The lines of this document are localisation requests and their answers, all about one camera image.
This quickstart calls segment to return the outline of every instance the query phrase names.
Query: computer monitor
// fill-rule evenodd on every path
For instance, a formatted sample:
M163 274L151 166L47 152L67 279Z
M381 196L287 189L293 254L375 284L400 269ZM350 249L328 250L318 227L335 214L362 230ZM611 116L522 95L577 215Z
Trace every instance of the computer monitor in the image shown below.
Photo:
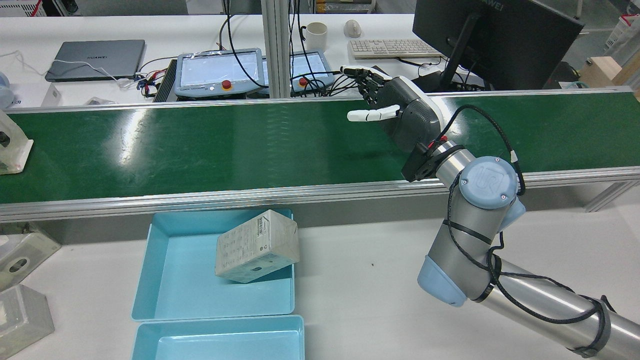
M583 27L532 0L418 0L413 32L449 57L421 87L449 91L461 65L495 90L540 89Z

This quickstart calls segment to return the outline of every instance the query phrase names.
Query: ur logo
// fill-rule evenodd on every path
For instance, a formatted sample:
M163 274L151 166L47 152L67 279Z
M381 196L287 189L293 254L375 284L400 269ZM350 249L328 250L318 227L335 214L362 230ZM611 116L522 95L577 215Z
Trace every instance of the ur logo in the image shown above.
M482 167L478 176L476 186L492 193L498 192L502 179L504 179L504 174L487 167Z

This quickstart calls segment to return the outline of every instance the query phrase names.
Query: transparent plastic block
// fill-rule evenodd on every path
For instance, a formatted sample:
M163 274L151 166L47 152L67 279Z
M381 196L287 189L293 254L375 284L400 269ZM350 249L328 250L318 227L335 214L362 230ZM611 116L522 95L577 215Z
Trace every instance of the transparent plastic block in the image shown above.
M0 360L52 333L47 298L24 285L0 293Z

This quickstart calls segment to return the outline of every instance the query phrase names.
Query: cardboard box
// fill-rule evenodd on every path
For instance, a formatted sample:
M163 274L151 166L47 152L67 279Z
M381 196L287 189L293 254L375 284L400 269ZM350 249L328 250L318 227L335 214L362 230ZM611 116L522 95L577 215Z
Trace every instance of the cardboard box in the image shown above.
M580 70L580 81L590 88L614 86L613 78L622 68L610 56L593 57Z
M218 237L215 271L246 283L299 260L297 223L267 210Z

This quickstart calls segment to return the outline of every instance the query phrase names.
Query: laptop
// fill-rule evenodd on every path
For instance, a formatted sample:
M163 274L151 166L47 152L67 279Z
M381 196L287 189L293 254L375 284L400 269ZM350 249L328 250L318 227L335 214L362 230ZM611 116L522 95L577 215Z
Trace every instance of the laptop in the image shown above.
M114 78L133 79L138 71L144 40L105 40L64 42L56 60L84 61L96 69L103 68ZM45 79L51 83L62 81L112 80L101 71L84 63L53 61Z

